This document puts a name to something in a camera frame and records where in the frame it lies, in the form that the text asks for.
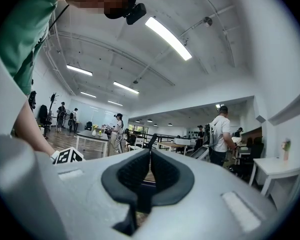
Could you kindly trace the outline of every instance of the window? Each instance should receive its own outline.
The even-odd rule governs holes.
[[[129,124],[129,131],[131,133],[133,133],[133,132],[140,132],[144,136],[144,135],[148,134],[149,128],[148,127],[144,127],[144,126]]]

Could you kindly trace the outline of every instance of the fluorescent light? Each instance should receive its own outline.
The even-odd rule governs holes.
[[[81,91],[81,93],[82,93],[82,94],[84,94],[84,95],[88,95],[88,96],[91,96],[91,97],[94,97],[94,98],[96,98],[96,96],[94,96],[94,95],[91,95],[91,94],[88,94],[88,93],[85,93],[85,92],[83,92],[83,91]]]
[[[90,71],[87,71],[87,70],[84,70],[84,69],[81,69],[81,68],[78,68],[75,66],[70,66],[70,65],[66,65],[66,67],[70,70],[74,70],[74,71],[77,71],[77,72],[80,72],[80,73],[83,73],[83,74],[86,74],[86,75],[92,77],[92,72],[90,72]]]
[[[108,100],[108,102],[113,103],[113,104],[116,104],[116,105],[119,105],[119,106],[123,106],[123,105],[121,105],[121,104],[119,104],[119,103],[115,103],[115,102],[110,101],[110,100]]]
[[[156,32],[160,37],[162,37],[169,45],[171,45],[181,57],[187,61],[192,58],[188,50],[183,46],[183,44],[161,23],[159,23],[153,17],[150,17],[145,23],[147,27]]]
[[[139,94],[139,92],[138,92],[137,90],[134,90],[134,89],[131,89],[131,88],[129,88],[129,87],[126,87],[126,86],[122,85],[121,83],[114,82],[113,84],[114,84],[115,86],[119,86],[119,87],[121,87],[121,88],[123,88],[123,89],[126,89],[126,90],[128,90],[128,91],[130,91],[130,92],[132,92],[132,93],[134,93],[134,94]]]

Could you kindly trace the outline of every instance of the green shirt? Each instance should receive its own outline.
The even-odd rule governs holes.
[[[0,58],[26,95],[31,92],[34,60],[56,7],[57,0],[20,0],[0,28]]]

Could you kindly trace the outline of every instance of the white box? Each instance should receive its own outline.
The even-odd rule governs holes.
[[[190,145],[190,139],[184,139],[184,138],[175,138],[174,143],[177,145]]]

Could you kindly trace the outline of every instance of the man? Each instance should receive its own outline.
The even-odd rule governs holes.
[[[66,116],[66,108],[65,108],[65,103],[61,102],[61,106],[58,108],[58,110],[56,111],[58,113],[57,117],[56,117],[56,122],[57,122],[57,132],[61,133],[61,127],[62,124],[64,123],[64,118]]]
[[[211,163],[219,166],[224,165],[224,160],[227,157],[227,146],[229,146],[232,150],[236,148],[236,145],[230,136],[230,120],[227,117],[228,108],[226,106],[221,106],[219,109],[219,115],[210,124],[210,161]],[[213,127],[215,138],[212,136],[211,127]]]
[[[234,133],[234,137],[240,138],[241,137],[241,132],[243,132],[244,130],[242,129],[242,127],[240,127],[235,133]]]
[[[49,19],[58,0],[20,0],[6,17],[0,28],[0,58],[16,84],[27,96],[35,59],[47,35]],[[104,9],[110,19],[117,19],[129,12],[136,0],[65,0],[69,5],[82,9]],[[14,129],[35,151],[55,157],[57,152],[48,144],[30,109],[23,105]]]
[[[194,151],[193,152],[196,152],[199,148],[202,147],[202,145],[204,144],[204,127],[202,125],[199,125],[199,133],[198,133],[198,139],[196,141],[196,144],[194,146]]]
[[[72,119],[72,123],[70,124],[70,126],[69,126],[69,131],[70,131],[70,133],[71,133],[71,131],[72,131],[72,125],[74,126],[73,128],[73,130],[74,130],[74,133],[76,133],[76,131],[77,131],[77,128],[76,128],[76,123],[77,123],[77,111],[78,111],[78,109],[77,108],[75,108],[74,109],[74,111],[72,111],[71,112],[71,114],[73,114],[73,117],[71,118],[71,116],[70,116],[70,119]]]

